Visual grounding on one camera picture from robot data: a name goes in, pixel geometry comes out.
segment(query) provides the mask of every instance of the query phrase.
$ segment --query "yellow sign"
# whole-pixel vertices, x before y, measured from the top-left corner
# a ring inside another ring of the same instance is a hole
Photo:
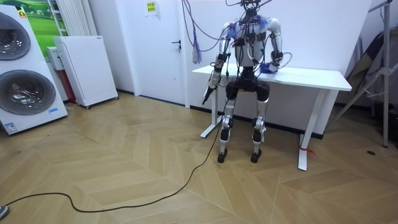
[[[148,2],[147,9],[148,12],[155,12],[156,11],[155,2]]]
[[[19,16],[20,16],[21,18],[26,18],[26,14],[25,14],[24,11],[18,10],[18,13],[19,13]]]

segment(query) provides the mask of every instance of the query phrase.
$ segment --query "humanoid robot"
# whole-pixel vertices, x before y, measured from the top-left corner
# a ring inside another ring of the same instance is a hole
[[[243,18],[235,22],[224,25],[223,34],[221,35],[220,52],[214,62],[214,71],[211,74],[209,86],[204,94],[204,104],[211,93],[217,89],[221,81],[221,71],[224,63],[231,55],[229,52],[231,39],[234,41],[231,45],[235,48],[235,57],[239,67],[243,67],[243,71],[239,72],[238,78],[231,81],[226,86],[227,103],[224,109],[224,117],[221,121],[222,130],[220,134],[221,146],[218,155],[218,162],[222,163],[227,156],[228,150],[226,145],[229,141],[230,131],[234,125],[233,112],[236,97],[240,91],[257,93],[257,117],[253,119],[252,126],[254,128],[252,139],[254,150],[251,162],[256,163],[261,157],[260,143],[264,141],[265,117],[267,104],[269,99],[269,85],[266,82],[260,82],[255,76],[255,68],[260,66],[260,62],[264,62],[265,45],[267,31],[270,31],[273,51],[271,52],[270,63],[263,63],[262,71],[269,73],[277,72],[280,62],[283,59],[282,37],[280,35],[280,24],[277,19],[266,18],[257,15],[257,11],[261,5],[260,0],[242,0],[240,5],[245,9]]]

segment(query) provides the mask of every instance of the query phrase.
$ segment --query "white door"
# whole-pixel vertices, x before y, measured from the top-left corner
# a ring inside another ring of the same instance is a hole
[[[185,104],[180,44],[172,44],[180,40],[180,1],[116,2],[136,94]],[[152,2],[155,12],[148,12]]]

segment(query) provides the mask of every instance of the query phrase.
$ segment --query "dryer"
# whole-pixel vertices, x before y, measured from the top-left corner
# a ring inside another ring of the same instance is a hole
[[[0,5],[0,126],[14,134],[67,111],[23,11]]]

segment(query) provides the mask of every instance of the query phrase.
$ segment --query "desk leg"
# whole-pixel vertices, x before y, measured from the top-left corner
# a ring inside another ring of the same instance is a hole
[[[211,97],[211,125],[200,135],[202,138],[206,138],[213,129],[216,128],[218,123],[221,122],[221,116],[218,116],[218,88],[213,92]]]
[[[298,169],[307,170],[307,147],[310,142],[313,127],[317,122],[318,113],[321,109],[323,99],[325,97],[326,89],[319,89],[318,96],[312,109],[310,120],[308,121],[307,129],[304,135],[300,135],[300,149],[298,149]]]

